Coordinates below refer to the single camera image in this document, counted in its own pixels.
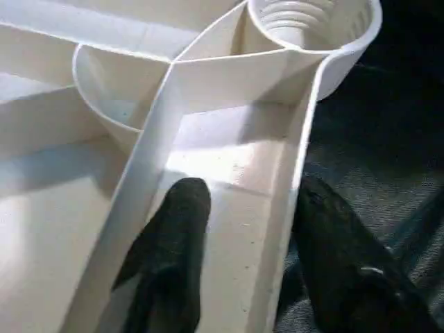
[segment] round compartment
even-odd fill
[[[118,145],[131,152],[169,63],[80,45],[74,81]]]
[[[375,0],[249,0],[257,27],[271,40],[306,51],[334,51],[370,28]]]

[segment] black cloth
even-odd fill
[[[304,173],[324,179],[396,249],[395,258],[444,327],[444,216],[431,225],[406,223],[444,185],[442,6],[383,2],[377,40],[318,104]],[[400,246],[406,238],[407,246]],[[275,323],[275,333],[290,332],[319,332],[293,239]]]

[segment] white plastic tray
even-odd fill
[[[185,176],[213,200],[198,331],[270,332],[316,101],[381,24],[351,1],[1,0],[2,332],[118,332]]]

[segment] compartment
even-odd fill
[[[71,74],[76,45],[0,26],[0,161],[104,133]]]
[[[254,60],[173,65],[134,149],[65,333],[93,332],[97,325],[98,332],[119,331],[132,291],[122,291],[124,300],[110,295],[114,277],[165,191],[185,176],[204,178],[213,200],[199,332],[271,328],[273,287],[287,251],[300,177],[294,171],[303,163],[307,113],[316,99],[309,105],[308,93],[317,64],[312,57],[280,50]]]
[[[277,43],[331,51],[362,37],[374,21],[376,0],[250,0],[253,21]]]
[[[126,157],[72,85],[74,44],[0,40],[1,331],[58,332]]]
[[[248,14],[247,1],[243,1],[206,28],[178,59],[238,56],[281,48],[256,28]]]
[[[0,103],[73,85],[75,44],[0,26]]]
[[[67,40],[175,58],[235,0],[0,0],[0,21]]]
[[[131,152],[168,62],[136,58],[80,45],[74,80],[99,121],[127,153]]]

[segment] plastic divider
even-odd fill
[[[256,28],[243,1],[205,29],[177,60],[237,56],[281,48]]]

